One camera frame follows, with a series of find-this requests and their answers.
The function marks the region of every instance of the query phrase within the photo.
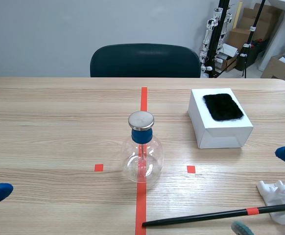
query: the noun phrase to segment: black sponge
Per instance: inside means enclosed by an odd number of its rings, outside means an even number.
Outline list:
[[[203,98],[212,118],[216,121],[240,119],[244,116],[229,94],[209,94]]]

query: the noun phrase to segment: chair backrest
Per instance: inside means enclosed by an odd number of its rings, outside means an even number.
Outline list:
[[[198,55],[186,47],[121,44],[97,50],[91,77],[200,77]]]

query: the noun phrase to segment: flask neck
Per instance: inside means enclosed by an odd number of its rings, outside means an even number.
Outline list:
[[[132,129],[132,140],[138,144],[145,144],[152,140],[152,128],[146,131],[136,131]]]

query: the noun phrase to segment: white plastic toy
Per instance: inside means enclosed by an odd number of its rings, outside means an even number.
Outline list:
[[[285,185],[282,181],[279,180],[275,184],[265,184],[260,181],[257,188],[267,206],[285,204]],[[285,224],[285,211],[270,213],[270,215],[275,222]]]

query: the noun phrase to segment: black pole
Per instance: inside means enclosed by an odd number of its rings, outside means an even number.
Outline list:
[[[197,215],[183,216],[183,217],[176,217],[176,218],[169,218],[169,219],[160,219],[160,220],[144,222],[142,223],[142,226],[149,227],[149,226],[162,226],[162,225],[170,225],[170,224],[183,224],[183,223],[190,223],[190,222],[224,219],[224,218],[264,214],[264,213],[273,213],[273,212],[285,212],[285,204],[267,206],[267,207],[258,207],[258,208],[248,208],[248,209],[241,209],[241,210],[235,210],[235,211],[223,211],[223,212],[216,212],[216,213],[209,213],[209,214],[197,214]]]
[[[208,55],[207,55],[207,61],[206,61],[206,67],[211,66],[212,71],[207,71],[209,74],[209,77],[214,77],[215,75],[215,61],[214,57],[216,55],[216,49],[217,45],[220,40],[221,32],[222,32],[222,27],[224,24],[224,20],[227,14],[227,9],[229,7],[230,0],[220,0],[219,2],[219,7],[223,9],[221,19],[218,22],[218,26],[214,28],[211,39],[210,39],[210,44],[209,44],[209,50],[208,50]]]
[[[262,0],[253,27],[257,27],[257,23],[258,23],[258,20],[259,20],[260,15],[261,15],[261,12],[262,12],[262,9],[263,9],[264,4],[265,4],[265,0]],[[249,37],[248,37],[248,41],[247,41],[246,44],[250,44],[250,43],[251,43],[251,40],[252,40],[252,37],[253,37],[253,36],[254,36],[254,31],[250,31],[250,34],[249,34]],[[246,75],[246,72],[247,72],[247,57],[248,57],[249,50],[250,50],[250,47],[243,47],[243,48],[241,49],[241,51],[239,52],[237,58],[236,58],[236,60],[237,60],[237,59],[240,57],[241,54],[246,54],[246,57],[244,58],[244,59],[245,59],[245,68],[244,68],[244,71],[245,71],[245,78],[246,78],[246,76],[247,76],[247,75]],[[231,66],[236,60],[232,61],[232,62],[231,62],[222,72],[220,72],[216,77],[219,77],[222,73],[224,73],[224,72],[227,70],[227,68],[228,68],[229,66]]]

